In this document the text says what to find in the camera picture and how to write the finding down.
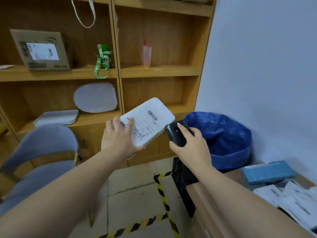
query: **white wall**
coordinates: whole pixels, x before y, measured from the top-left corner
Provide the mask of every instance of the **white wall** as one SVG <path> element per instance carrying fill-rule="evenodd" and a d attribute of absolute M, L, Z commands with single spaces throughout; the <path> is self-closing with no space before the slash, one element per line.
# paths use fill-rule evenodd
<path fill-rule="evenodd" d="M 217 0 L 196 111 L 252 130 L 256 159 L 317 183 L 317 0 Z"/>

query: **white cord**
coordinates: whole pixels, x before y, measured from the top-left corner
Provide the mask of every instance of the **white cord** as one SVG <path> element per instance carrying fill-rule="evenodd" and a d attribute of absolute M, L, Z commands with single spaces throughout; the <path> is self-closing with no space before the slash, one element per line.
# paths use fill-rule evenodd
<path fill-rule="evenodd" d="M 77 14 L 74 1 L 72 0 L 72 4 L 73 4 L 73 7 L 74 7 L 74 10 L 75 10 L 75 13 L 76 13 L 76 17 L 77 17 L 78 21 L 81 23 L 81 25 L 83 25 L 85 28 L 91 28 L 91 27 L 95 24 L 95 21 L 96 21 L 96 12 L 95 12 L 95 7 L 93 6 L 93 0 L 88 0 L 88 1 L 89 1 L 90 9 L 91 9 L 91 11 L 93 12 L 93 23 L 92 23 L 89 27 L 86 27 L 86 26 L 81 22 L 81 20 L 79 19 L 79 16 L 78 16 L 78 14 Z"/>

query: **floor tile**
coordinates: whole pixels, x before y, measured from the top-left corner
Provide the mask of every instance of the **floor tile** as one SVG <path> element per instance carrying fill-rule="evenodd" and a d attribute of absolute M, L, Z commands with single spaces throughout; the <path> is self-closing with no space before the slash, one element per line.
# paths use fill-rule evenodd
<path fill-rule="evenodd" d="M 151 184 L 109 196 L 108 212 L 108 229 L 113 231 L 164 214 L 165 209 L 156 184 Z"/>
<path fill-rule="evenodd" d="M 88 217 L 85 216 L 73 229 L 69 238 L 96 238 L 108 232 L 107 229 L 107 182 L 100 189 L 96 200 L 91 206 L 92 214 L 95 216 L 93 227 L 89 227 Z"/>
<path fill-rule="evenodd" d="M 167 159 L 154 161 L 154 164 L 157 168 L 158 173 L 161 174 L 161 173 L 172 171 L 173 160 L 174 158 L 170 157 Z"/>
<path fill-rule="evenodd" d="M 153 176 L 158 174 L 153 162 L 131 166 L 114 171 L 108 178 L 108 194 L 111 196 L 132 188 L 154 182 Z"/>
<path fill-rule="evenodd" d="M 167 203 L 171 208 L 172 215 L 175 219 L 177 228 L 182 237 L 186 237 L 188 232 L 191 218 L 185 208 L 183 200 L 176 188 L 172 176 L 166 176 L 160 179 L 160 183 L 163 187 L 164 195 L 167 199 Z"/>
<path fill-rule="evenodd" d="M 122 238 L 175 238 L 168 219 L 121 236 Z"/>

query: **green ribbon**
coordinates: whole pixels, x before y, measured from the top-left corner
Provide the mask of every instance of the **green ribbon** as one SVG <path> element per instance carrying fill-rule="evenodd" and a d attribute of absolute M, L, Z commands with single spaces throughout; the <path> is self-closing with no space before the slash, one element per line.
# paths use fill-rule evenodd
<path fill-rule="evenodd" d="M 109 47 L 106 44 L 98 44 L 98 50 L 99 50 L 99 54 L 97 54 L 97 63 L 96 63 L 95 71 L 93 73 L 98 79 L 105 79 L 108 76 L 99 76 L 98 71 L 101 68 L 109 72 L 110 61 L 111 61 L 110 55 L 112 54 L 112 51 L 110 51 Z"/>

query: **blue bag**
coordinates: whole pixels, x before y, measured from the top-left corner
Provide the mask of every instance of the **blue bag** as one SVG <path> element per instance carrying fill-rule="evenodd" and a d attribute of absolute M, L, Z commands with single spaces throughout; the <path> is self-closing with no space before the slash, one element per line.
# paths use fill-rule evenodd
<path fill-rule="evenodd" d="M 201 131 L 216 169 L 236 169 L 248 162 L 252 134 L 242 124 L 225 115 L 208 112 L 190 113 L 184 121 Z"/>

